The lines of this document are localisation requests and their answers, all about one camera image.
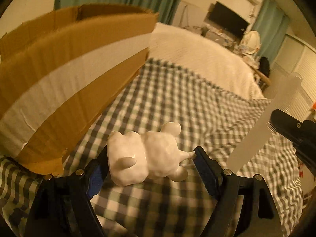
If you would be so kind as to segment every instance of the plaid bedsheet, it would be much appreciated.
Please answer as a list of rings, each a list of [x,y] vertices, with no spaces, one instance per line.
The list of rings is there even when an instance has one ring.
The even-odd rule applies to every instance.
[[[225,168],[226,160],[268,105],[268,100],[244,100],[180,66],[149,59],[137,76],[107,107],[65,162],[64,175],[96,158],[111,131],[159,131],[178,122],[180,150],[201,145]],[[145,180],[126,187],[106,180],[91,200],[109,236],[199,236],[215,201],[208,195],[194,165],[184,162],[189,176],[176,183],[168,178]],[[0,157],[0,212],[14,232],[23,235],[27,214],[40,180]],[[301,215],[301,184],[295,150],[275,134],[237,173],[264,176],[273,195],[284,236]],[[240,206],[236,208],[238,219]],[[231,230],[236,227],[236,220]]]

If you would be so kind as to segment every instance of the white toy animal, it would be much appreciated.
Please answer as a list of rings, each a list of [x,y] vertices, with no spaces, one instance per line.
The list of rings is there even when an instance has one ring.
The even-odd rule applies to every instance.
[[[180,132],[181,126],[172,122],[164,124],[160,132],[112,132],[107,141],[107,156],[113,182],[126,186],[166,176],[175,182],[185,180],[188,172],[179,163],[191,158],[194,152],[178,149],[175,137]]]

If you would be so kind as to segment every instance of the green and white checkered fabric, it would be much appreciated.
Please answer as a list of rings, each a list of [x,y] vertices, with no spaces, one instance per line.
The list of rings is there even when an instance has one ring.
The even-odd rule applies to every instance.
[[[84,168],[96,158],[112,131],[141,134],[159,131],[167,122],[181,125],[177,138],[180,150],[189,152],[201,145],[225,168],[229,154],[268,103],[268,100],[244,100],[187,69],[149,59],[140,75],[117,96],[79,142],[65,162],[64,175]],[[91,200],[104,232],[109,236],[199,236],[216,203],[208,195],[193,163],[184,164],[189,176],[179,183],[164,178],[118,187],[106,180],[101,192]],[[2,184],[7,178],[7,168],[1,168]],[[298,164],[291,142],[274,135],[238,175],[252,177],[257,173],[264,176],[269,186],[287,236],[298,222],[302,206]],[[19,188],[23,194],[29,190],[21,182],[14,185],[12,180],[10,184],[12,190]],[[2,201],[8,204],[12,194],[0,190],[1,208]],[[21,229],[21,234],[21,218],[27,216],[29,206],[23,210],[23,216],[8,220],[11,227]],[[10,217],[5,205],[3,213]]]

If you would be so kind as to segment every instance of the television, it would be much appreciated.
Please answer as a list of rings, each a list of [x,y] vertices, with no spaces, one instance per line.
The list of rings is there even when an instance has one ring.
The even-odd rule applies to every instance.
[[[214,9],[209,14],[209,20],[220,25],[239,39],[243,37],[249,25],[246,20],[220,2],[216,2]]]

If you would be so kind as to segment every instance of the metal bolt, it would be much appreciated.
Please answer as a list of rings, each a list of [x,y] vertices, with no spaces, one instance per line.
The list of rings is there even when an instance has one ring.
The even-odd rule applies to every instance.
[[[46,181],[50,180],[51,178],[52,178],[51,174],[44,176],[44,180]]]
[[[262,175],[256,175],[255,178],[256,178],[258,181],[262,181],[262,179],[263,179]]]
[[[84,170],[83,169],[77,169],[76,170],[76,175],[83,175],[84,174]]]
[[[225,175],[231,175],[233,173],[230,169],[224,169],[223,172]]]

